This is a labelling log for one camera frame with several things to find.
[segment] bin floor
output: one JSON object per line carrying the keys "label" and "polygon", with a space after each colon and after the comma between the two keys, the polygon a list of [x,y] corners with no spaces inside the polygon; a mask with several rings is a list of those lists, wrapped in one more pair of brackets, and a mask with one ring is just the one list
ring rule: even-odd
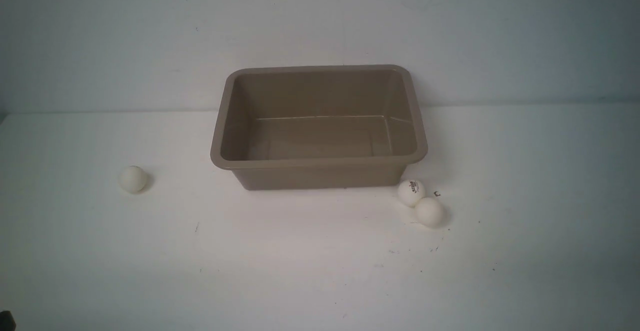
{"label": "bin floor", "polygon": [[392,154],[383,116],[254,119],[248,160],[361,158]]}

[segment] plastic tub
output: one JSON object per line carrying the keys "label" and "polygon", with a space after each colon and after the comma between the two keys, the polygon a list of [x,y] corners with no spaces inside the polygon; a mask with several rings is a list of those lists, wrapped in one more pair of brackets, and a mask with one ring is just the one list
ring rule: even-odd
{"label": "plastic tub", "polygon": [[426,153],[411,75],[395,65],[236,71],[211,144],[247,190],[396,185]]}

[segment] ping pong ball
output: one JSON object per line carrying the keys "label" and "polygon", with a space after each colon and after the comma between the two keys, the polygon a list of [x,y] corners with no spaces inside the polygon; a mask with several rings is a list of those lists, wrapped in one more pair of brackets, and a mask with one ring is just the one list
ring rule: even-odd
{"label": "ping pong ball", "polygon": [[415,206],[415,216],[424,226],[435,229],[444,220],[444,208],[432,197],[423,198]]}
{"label": "ping pong ball", "polygon": [[120,172],[118,184],[122,190],[130,194],[136,194],[147,184],[147,174],[137,165],[130,165]]}
{"label": "ping pong ball", "polygon": [[425,185],[418,180],[405,180],[398,185],[398,199],[410,208],[416,206],[425,194]]}

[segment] rectangular container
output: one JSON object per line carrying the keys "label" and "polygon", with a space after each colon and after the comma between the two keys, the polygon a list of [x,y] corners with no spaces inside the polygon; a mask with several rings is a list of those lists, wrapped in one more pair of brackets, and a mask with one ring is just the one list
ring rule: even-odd
{"label": "rectangular container", "polygon": [[236,71],[211,144],[247,190],[396,185],[426,153],[411,75],[395,65]]}

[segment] white wall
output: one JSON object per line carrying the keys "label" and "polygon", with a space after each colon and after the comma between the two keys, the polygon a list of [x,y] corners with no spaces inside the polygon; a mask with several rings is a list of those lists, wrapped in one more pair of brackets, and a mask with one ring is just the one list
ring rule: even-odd
{"label": "white wall", "polygon": [[423,104],[640,100],[640,0],[0,0],[9,112],[216,108],[244,67],[397,63]]}

